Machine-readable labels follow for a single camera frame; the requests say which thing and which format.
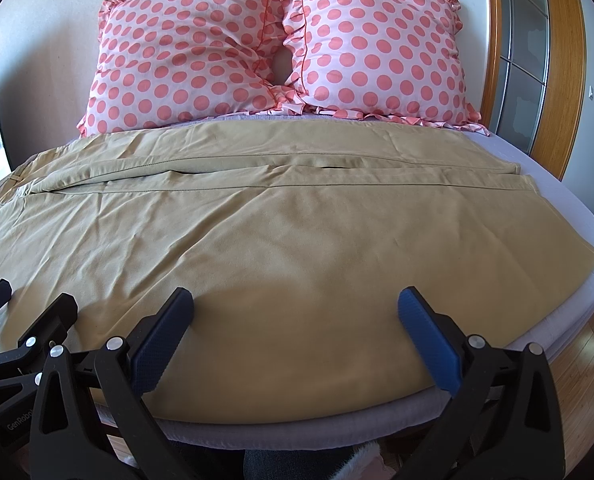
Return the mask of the person's dark jeans legs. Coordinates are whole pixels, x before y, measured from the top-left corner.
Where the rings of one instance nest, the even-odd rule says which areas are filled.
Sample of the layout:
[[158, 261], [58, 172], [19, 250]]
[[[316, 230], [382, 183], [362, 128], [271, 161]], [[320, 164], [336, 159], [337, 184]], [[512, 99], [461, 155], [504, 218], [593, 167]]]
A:
[[379, 454], [378, 445], [323, 451], [246, 451], [244, 479], [356, 479]]

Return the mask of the left pink polka-dot pillow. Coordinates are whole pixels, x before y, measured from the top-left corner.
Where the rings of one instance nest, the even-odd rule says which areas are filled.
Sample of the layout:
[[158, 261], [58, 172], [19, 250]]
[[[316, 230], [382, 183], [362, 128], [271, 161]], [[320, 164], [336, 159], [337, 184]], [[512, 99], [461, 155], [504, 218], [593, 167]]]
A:
[[104, 0], [81, 136], [231, 114], [291, 114], [273, 81], [280, 0]]

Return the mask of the pink polka-dot pillow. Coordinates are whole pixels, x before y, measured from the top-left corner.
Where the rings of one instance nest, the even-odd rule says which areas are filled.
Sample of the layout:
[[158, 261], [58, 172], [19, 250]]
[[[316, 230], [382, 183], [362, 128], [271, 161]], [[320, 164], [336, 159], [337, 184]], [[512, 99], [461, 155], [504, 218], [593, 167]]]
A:
[[104, 0], [81, 136], [231, 114], [291, 114], [273, 81], [280, 0]]
[[466, 96], [460, 0], [279, 0], [284, 113], [483, 131]]

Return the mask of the wooden framed glass door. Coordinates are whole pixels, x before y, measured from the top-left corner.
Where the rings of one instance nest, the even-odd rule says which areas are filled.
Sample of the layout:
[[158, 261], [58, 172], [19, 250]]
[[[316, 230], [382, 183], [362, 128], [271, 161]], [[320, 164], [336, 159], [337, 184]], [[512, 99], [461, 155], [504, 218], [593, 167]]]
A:
[[481, 116], [488, 128], [564, 176], [585, 83], [580, 0], [488, 0]]

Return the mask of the right pink polka-dot pillow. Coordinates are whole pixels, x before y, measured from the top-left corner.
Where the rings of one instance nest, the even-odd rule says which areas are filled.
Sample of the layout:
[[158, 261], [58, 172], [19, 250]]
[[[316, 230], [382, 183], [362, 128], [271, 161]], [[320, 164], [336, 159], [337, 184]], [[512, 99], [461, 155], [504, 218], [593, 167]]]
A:
[[279, 0], [284, 113], [483, 131], [466, 96], [460, 0]]

